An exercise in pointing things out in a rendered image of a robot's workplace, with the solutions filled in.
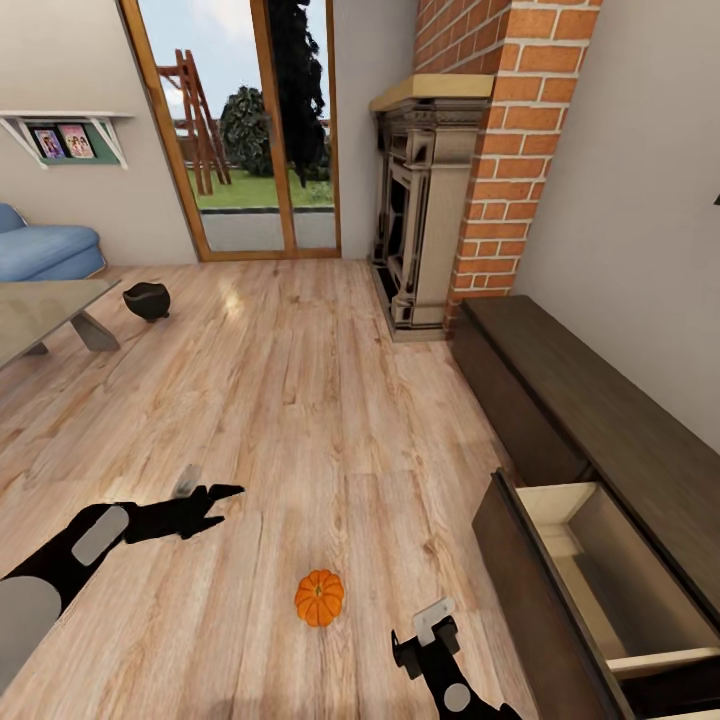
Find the pumpkin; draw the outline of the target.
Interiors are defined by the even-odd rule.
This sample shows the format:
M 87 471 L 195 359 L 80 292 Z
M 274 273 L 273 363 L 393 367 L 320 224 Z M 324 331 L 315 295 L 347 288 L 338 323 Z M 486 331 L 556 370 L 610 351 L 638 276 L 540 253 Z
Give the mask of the pumpkin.
M 341 613 L 344 587 L 329 570 L 314 570 L 301 579 L 295 595 L 297 614 L 311 627 L 327 627 Z

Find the cauldron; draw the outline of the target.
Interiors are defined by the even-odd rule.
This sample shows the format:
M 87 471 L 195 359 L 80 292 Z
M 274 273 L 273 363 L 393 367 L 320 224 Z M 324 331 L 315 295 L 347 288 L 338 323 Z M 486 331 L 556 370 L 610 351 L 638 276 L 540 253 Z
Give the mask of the cauldron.
M 158 318 L 169 316 L 171 297 L 162 283 L 140 282 L 130 290 L 124 291 L 122 295 L 129 310 L 149 324 L 156 322 Z

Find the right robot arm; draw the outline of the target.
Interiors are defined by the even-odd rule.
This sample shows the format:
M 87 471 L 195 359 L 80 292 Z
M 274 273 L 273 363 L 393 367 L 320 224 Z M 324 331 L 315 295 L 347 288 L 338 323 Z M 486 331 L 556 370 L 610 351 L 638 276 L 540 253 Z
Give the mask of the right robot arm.
M 456 630 L 448 618 L 455 602 L 445 597 L 412 618 L 417 637 L 397 643 L 391 633 L 397 667 L 406 667 L 411 679 L 424 675 L 440 720 L 523 720 L 507 703 L 495 709 L 485 703 L 461 673 L 454 655 L 459 652 Z

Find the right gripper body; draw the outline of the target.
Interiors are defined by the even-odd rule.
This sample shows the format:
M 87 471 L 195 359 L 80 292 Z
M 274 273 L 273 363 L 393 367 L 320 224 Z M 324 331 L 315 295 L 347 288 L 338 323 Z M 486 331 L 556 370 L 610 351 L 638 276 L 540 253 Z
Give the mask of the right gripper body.
M 440 658 L 448 658 L 452 660 L 453 656 L 459 652 L 459 644 L 455 637 L 456 630 L 450 620 L 445 617 L 432 626 L 435 641 L 430 645 L 423 647 L 418 637 L 414 637 L 404 643 L 397 643 L 402 654 L 404 664 L 402 667 L 407 668 L 407 673 L 411 679 L 424 675 L 428 680 L 430 670 L 434 666 L 436 660 Z

